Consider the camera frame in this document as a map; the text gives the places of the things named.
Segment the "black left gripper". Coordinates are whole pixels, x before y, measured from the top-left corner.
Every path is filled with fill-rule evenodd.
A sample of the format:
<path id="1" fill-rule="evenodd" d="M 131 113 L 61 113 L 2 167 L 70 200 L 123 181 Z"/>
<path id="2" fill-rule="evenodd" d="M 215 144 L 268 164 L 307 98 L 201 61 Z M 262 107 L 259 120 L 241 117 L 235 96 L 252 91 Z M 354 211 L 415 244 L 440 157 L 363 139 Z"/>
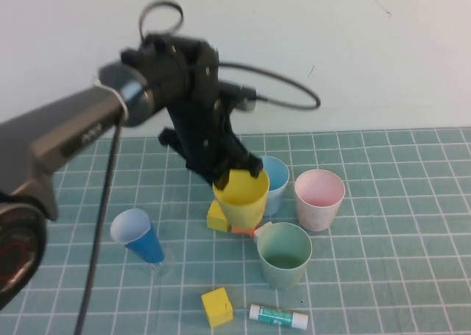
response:
<path id="1" fill-rule="evenodd" d="M 177 152 L 187 169 L 218 190 L 225 189 L 234 169 L 252 177 L 263 170 L 263 161 L 248 152 L 233 132 L 231 110 L 223 104 L 205 107 L 198 101 L 175 102 L 167 107 L 174 127 L 159 135 L 159 142 Z"/>

